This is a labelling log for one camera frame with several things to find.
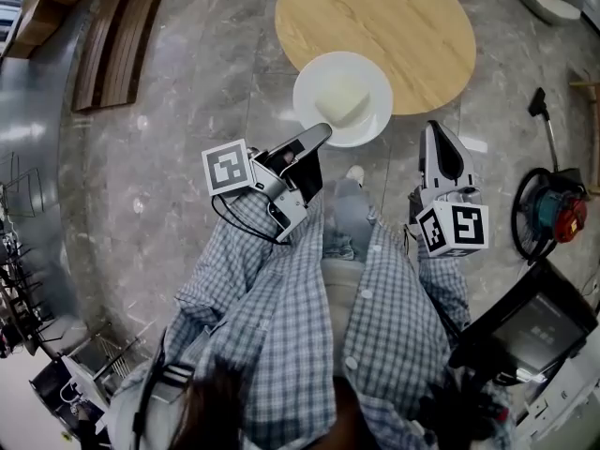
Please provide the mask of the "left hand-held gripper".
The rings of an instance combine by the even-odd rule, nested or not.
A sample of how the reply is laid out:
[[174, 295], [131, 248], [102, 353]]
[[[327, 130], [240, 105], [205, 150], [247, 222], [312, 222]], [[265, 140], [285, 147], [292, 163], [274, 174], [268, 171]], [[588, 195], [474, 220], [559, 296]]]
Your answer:
[[266, 213], [283, 242], [307, 217], [307, 204], [323, 189], [318, 149], [332, 136], [329, 124], [303, 130], [271, 151], [243, 139], [202, 152], [209, 194], [232, 197], [253, 190], [267, 198]]

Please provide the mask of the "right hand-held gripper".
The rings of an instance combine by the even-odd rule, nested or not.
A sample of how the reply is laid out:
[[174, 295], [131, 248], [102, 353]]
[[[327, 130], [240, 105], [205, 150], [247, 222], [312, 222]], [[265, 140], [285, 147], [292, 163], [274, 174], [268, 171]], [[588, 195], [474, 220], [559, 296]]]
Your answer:
[[427, 121], [420, 134], [418, 168], [421, 182], [409, 197], [409, 223], [427, 254], [465, 257], [487, 249], [488, 207], [474, 182], [472, 156], [457, 135]]

